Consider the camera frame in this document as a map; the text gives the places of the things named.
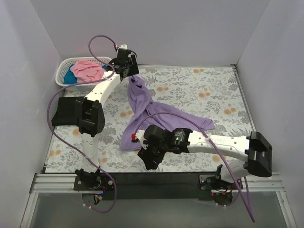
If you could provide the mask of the purple t-shirt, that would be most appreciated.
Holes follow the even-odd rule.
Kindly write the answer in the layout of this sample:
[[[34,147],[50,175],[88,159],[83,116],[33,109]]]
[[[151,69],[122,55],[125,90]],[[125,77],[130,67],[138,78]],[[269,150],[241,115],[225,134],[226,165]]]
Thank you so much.
[[[120,148],[123,151],[140,149],[140,143],[131,142],[131,135],[136,129],[146,130],[151,124],[169,131],[179,127],[196,131],[198,128],[188,122],[191,120],[203,130],[215,128],[211,119],[188,114],[168,104],[153,101],[145,82],[138,75],[129,77],[128,100],[133,117],[122,135]]]

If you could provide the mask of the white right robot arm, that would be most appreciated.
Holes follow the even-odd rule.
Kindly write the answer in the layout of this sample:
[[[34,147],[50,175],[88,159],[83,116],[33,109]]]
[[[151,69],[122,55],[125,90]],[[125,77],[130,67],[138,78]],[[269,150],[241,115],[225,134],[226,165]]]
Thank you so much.
[[[132,134],[132,142],[141,144],[138,156],[147,170],[157,169],[167,152],[221,152],[223,156],[234,158],[229,165],[218,166],[215,177],[210,178],[221,189],[249,174],[262,178],[272,176],[272,145],[259,132],[251,131],[249,136],[240,137],[204,136],[187,128],[176,128],[170,132],[150,125],[146,130]]]

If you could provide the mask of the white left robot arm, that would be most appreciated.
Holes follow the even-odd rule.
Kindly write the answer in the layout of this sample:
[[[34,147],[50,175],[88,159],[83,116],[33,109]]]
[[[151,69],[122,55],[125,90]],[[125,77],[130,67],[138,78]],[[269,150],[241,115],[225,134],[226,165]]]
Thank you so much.
[[[116,58],[111,60],[115,72],[109,67],[104,76],[106,80],[96,84],[85,97],[76,101],[76,125],[81,133],[82,152],[84,153],[81,168],[86,172],[95,172],[98,162],[98,141],[105,126],[104,108],[107,98],[121,81],[138,73],[136,55],[127,47],[121,45]]]

